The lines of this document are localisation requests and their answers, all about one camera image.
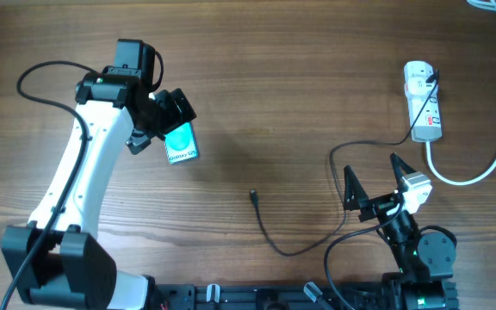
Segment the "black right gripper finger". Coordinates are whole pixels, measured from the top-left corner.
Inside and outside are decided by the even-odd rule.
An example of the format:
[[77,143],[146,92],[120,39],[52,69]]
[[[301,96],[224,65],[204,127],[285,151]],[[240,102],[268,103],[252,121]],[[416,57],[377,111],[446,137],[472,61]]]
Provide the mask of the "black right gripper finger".
[[368,200],[369,197],[360,184],[355,172],[350,165],[344,167],[344,201]]
[[416,171],[408,165],[401,157],[399,157],[395,152],[390,155],[390,161],[394,172],[394,177],[398,185],[402,184],[402,177],[405,174],[412,174]]

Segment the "smartphone with teal screen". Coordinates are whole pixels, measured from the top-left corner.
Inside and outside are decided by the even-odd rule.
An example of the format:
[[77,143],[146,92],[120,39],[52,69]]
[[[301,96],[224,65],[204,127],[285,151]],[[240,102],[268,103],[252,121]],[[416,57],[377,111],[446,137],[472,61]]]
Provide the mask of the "smartphone with teal screen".
[[167,134],[164,144],[170,164],[178,164],[199,156],[194,130],[190,122]]

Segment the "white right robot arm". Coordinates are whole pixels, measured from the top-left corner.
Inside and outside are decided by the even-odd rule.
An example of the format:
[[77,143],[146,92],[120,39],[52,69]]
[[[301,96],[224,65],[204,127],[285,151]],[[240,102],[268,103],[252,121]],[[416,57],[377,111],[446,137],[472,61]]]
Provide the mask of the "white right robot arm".
[[440,226],[420,228],[414,215],[432,191],[430,178],[397,154],[390,156],[397,188],[370,198],[355,172],[344,167],[344,208],[358,211],[361,222],[378,220],[375,229],[391,250],[399,271],[382,276],[391,309],[458,309],[453,264],[455,235]]

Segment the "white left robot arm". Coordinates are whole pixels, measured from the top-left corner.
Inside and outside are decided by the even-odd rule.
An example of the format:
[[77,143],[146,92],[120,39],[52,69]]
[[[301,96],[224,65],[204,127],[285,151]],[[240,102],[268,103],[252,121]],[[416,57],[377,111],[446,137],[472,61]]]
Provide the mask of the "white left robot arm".
[[123,149],[138,154],[162,140],[171,164],[199,154],[184,93],[163,90],[161,55],[120,39],[115,60],[88,69],[75,90],[70,139],[38,207],[9,226],[1,250],[10,294],[24,303],[74,309],[166,309],[153,278],[119,271],[97,240],[102,200]]

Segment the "white charger plug adapter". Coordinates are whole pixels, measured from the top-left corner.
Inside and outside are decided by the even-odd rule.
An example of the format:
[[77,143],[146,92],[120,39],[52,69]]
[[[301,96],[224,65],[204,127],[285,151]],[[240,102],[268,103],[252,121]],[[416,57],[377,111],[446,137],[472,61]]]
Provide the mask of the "white charger plug adapter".
[[408,99],[427,97],[432,92],[436,81],[436,73],[430,76],[410,76],[405,82],[405,95]]

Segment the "white power strip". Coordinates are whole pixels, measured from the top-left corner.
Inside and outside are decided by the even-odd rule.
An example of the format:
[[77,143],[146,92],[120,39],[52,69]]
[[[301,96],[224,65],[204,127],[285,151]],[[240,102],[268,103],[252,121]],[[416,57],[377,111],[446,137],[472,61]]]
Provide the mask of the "white power strip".
[[442,123],[438,105],[438,72],[420,60],[409,61],[404,66],[404,79],[410,76],[430,76],[437,74],[432,92],[424,98],[407,99],[412,140],[419,143],[432,142],[442,137]]

